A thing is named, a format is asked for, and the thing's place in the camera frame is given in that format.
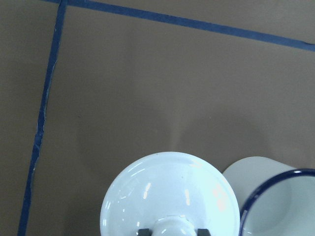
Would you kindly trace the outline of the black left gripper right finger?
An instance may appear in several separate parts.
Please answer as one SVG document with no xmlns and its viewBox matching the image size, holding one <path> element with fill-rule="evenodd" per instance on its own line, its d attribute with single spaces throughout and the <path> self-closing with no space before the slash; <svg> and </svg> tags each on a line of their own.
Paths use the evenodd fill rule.
<svg viewBox="0 0 315 236">
<path fill-rule="evenodd" d="M 198 236 L 209 236 L 209 230 L 208 229 L 198 229 L 197 235 Z"/>
</svg>

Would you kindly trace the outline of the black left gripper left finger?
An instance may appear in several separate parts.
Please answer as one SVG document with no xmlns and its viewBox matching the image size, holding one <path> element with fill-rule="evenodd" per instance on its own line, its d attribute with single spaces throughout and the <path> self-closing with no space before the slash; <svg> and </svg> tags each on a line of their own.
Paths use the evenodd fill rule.
<svg viewBox="0 0 315 236">
<path fill-rule="evenodd" d="M 139 229 L 137 232 L 138 236 L 150 236 L 150 229 L 145 228 L 145 229 Z"/>
</svg>

